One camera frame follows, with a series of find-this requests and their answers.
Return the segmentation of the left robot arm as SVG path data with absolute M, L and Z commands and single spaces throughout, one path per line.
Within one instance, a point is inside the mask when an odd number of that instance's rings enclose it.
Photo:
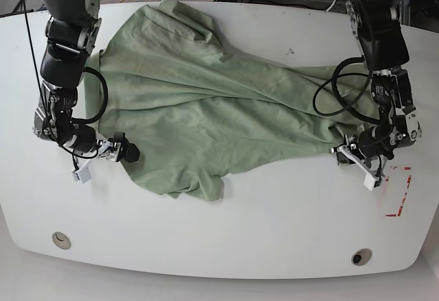
M 332 151 L 342 164 L 356 164 L 366 174 L 364 184 L 373 189 L 381 184 L 383 169 L 394 158 L 394 150 L 409 147 L 422 130 L 412 98 L 408 72 L 403 65 L 410 56 L 401 31 L 402 0 L 348 0 L 346 11 L 362 56 L 341 62 L 331 78 L 333 95 L 342 107 L 369 127 L 352 136 Z M 379 116 L 367 117 L 346 102 L 337 87 L 343 68 L 364 63 L 368 74 L 363 87 L 378 105 Z

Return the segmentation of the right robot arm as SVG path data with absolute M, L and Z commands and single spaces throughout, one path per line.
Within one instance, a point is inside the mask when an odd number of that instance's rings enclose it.
M 102 20 L 99 0 L 44 0 L 50 14 L 45 35 L 47 46 L 40 67 L 40 100 L 35 111 L 34 133 L 53 141 L 72 156 L 104 157 L 115 162 L 136 162 L 137 146 L 123 132 L 108 140 L 99 139 L 92 124 L 108 105 L 108 86 L 103 75 L 86 65 L 95 47 Z M 97 114 L 89 119 L 73 117 L 78 86 L 83 74 L 94 75 L 103 92 Z

